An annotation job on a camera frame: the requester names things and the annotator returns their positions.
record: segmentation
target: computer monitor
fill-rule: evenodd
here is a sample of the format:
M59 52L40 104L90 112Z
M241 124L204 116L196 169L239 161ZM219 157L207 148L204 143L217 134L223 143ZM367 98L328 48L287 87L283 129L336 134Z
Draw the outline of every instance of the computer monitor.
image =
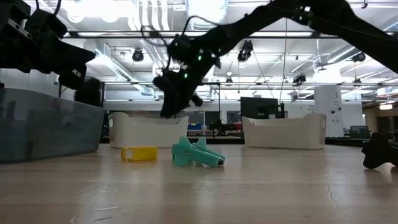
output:
M241 116L253 119L281 118L278 99L241 97Z

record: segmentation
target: yellow block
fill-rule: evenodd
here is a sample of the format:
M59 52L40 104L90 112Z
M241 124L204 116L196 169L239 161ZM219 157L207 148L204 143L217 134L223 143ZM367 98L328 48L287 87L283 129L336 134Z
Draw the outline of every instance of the yellow block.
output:
M121 159L123 161L152 161L157 159L157 147L123 147L121 150Z

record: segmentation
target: teal object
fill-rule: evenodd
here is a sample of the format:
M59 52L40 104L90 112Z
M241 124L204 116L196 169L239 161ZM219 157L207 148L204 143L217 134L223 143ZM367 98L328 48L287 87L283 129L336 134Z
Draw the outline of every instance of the teal object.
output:
M198 142L190 144L185 136L181 136L178 144L172 148L173 164L184 166L189 161L198 162L211 167L223 166L225 156L207 148L206 139L201 137Z

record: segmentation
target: table surface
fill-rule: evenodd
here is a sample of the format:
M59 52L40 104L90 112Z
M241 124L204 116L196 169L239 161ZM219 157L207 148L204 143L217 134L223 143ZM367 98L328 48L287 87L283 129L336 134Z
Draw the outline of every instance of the table surface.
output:
M0 166L0 223L398 222L398 169L362 166L359 148L318 151L214 145L224 167L175 167L120 151Z

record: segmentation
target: blue object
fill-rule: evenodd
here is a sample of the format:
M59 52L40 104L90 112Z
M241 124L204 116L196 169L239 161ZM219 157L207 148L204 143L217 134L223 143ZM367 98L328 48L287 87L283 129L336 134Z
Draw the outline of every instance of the blue object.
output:
M202 124L188 124L188 130L201 130Z
M172 154L175 166L184 166L189 161L211 167L223 166L225 163L224 155L207 148L204 137L201 137L198 142L190 144L187 137L181 136L178 144L173 144Z

